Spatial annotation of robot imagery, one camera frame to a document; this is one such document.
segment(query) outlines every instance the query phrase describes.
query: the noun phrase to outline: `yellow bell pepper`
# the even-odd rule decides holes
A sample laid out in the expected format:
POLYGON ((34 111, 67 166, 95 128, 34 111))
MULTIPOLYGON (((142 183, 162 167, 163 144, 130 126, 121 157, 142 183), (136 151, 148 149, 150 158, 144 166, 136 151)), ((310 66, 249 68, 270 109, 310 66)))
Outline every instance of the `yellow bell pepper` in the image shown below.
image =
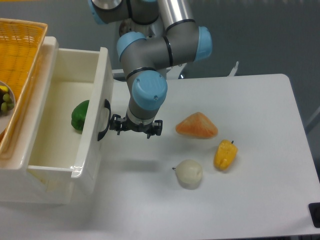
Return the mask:
POLYGON ((222 140, 215 153, 213 165, 219 170, 226 170, 234 161, 238 148, 233 144, 234 141, 222 140))

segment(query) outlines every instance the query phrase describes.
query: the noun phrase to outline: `white table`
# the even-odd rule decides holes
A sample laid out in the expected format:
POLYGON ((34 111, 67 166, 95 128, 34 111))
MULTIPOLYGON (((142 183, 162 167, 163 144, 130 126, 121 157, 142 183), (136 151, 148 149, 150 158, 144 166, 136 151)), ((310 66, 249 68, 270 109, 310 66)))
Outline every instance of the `white table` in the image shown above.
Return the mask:
MULTIPOLYGON (((125 115, 127 85, 115 82, 111 108, 125 115)), ((161 136, 109 131, 92 196, 68 205, 0 203, 0 239, 230 239, 319 234, 308 204, 320 185, 289 79, 284 75, 168 81, 158 119, 161 136), (175 133, 203 112, 219 134, 207 140, 175 133), (238 155, 230 170, 214 169, 222 139, 238 155), (172 167, 202 164, 194 190, 172 167)))

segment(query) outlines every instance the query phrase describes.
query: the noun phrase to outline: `green grape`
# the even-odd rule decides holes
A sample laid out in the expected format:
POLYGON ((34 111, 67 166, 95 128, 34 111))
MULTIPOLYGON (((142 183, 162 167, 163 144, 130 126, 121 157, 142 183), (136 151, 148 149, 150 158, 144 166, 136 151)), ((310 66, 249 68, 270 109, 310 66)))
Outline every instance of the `green grape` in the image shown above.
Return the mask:
POLYGON ((8 103, 8 104, 7 104, 8 110, 13 109, 14 107, 15 107, 15 104, 14 104, 14 103, 8 103))
POLYGON ((3 103, 1 104, 1 112, 5 114, 7 111, 8 111, 7 103, 6 103, 6 102, 3 102, 3 103))
POLYGON ((11 100, 11 98, 10 98, 10 95, 8 94, 8 93, 6 93, 5 95, 3 95, 3 100, 5 101, 5 102, 10 102, 10 100, 11 100))

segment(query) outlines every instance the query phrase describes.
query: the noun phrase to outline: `wicker basket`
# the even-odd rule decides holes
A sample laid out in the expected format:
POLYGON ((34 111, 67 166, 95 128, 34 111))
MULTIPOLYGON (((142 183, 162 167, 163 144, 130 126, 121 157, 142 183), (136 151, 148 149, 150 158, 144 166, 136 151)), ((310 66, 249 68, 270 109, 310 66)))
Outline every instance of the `wicker basket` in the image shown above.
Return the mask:
POLYGON ((31 77, 47 28, 48 25, 44 23, 0 18, 0 81, 12 89, 17 100, 0 142, 0 153, 8 148, 26 103, 31 77))

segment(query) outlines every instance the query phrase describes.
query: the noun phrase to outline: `black object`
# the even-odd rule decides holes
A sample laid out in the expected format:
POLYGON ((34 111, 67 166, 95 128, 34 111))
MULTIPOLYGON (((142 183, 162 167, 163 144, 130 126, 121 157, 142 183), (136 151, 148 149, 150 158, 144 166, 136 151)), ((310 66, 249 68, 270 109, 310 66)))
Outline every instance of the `black object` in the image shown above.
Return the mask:
POLYGON ((98 141, 100 141, 101 139, 104 138, 104 136, 106 135, 106 133, 109 129, 109 125, 110 125, 111 105, 107 99, 104 100, 104 107, 109 110, 108 123, 106 124, 106 128, 103 131, 100 131, 98 133, 98 141))
POLYGON ((132 130, 138 133, 145 133, 146 138, 149 139, 151 136, 160 136, 162 132, 162 120, 155 120, 154 122, 144 125, 143 123, 135 124, 128 116, 121 118, 118 114, 113 114, 110 120, 110 130, 117 131, 117 135, 120 135, 122 131, 132 130))
POLYGON ((310 210, 313 225, 316 228, 320 228, 320 202, 310 203, 309 210, 310 210))

